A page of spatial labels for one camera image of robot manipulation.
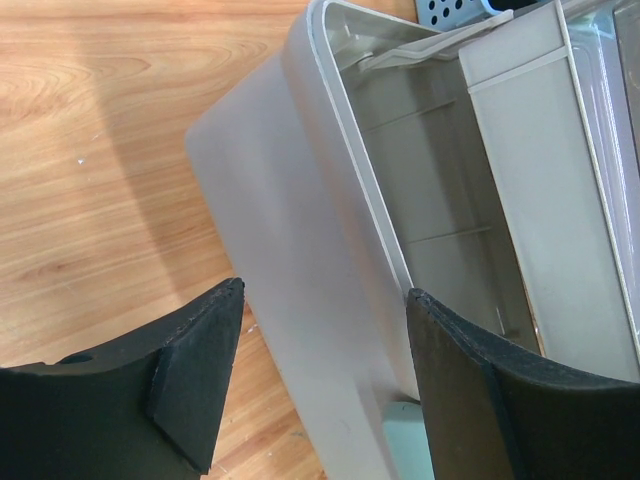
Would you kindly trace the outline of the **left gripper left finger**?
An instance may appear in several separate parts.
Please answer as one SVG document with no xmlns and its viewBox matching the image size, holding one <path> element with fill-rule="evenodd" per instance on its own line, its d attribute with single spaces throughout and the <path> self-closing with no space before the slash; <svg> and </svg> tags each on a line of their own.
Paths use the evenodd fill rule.
<svg viewBox="0 0 640 480">
<path fill-rule="evenodd" d="M 1 372 L 5 479 L 198 479 L 211 469 L 244 284 L 64 359 Z"/>
</svg>

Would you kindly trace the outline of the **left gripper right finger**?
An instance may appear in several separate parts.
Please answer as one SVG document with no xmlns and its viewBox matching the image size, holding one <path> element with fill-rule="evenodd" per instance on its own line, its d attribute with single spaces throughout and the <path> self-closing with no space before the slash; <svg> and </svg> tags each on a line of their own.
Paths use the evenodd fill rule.
<svg viewBox="0 0 640 480">
<path fill-rule="evenodd" d="M 544 358 L 421 289 L 406 317 L 435 478 L 638 478 L 638 384 Z"/>
</svg>

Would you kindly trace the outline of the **grey plastic tool box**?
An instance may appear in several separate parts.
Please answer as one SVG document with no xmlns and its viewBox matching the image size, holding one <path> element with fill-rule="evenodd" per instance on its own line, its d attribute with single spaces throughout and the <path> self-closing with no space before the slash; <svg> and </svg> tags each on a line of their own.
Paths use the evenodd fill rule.
<svg viewBox="0 0 640 480">
<path fill-rule="evenodd" d="M 637 2 L 441 32 L 315 1 L 186 149 L 329 478 L 437 479 L 413 288 L 639 383 Z"/>
</svg>

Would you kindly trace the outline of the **blue plastic basket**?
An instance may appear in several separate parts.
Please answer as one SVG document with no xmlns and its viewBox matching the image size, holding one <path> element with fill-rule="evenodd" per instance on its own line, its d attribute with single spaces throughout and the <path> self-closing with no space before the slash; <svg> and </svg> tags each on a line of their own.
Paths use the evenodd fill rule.
<svg viewBox="0 0 640 480">
<path fill-rule="evenodd" d="M 502 13 L 487 0 L 416 0 L 418 23 L 438 31 L 449 31 Z"/>
</svg>

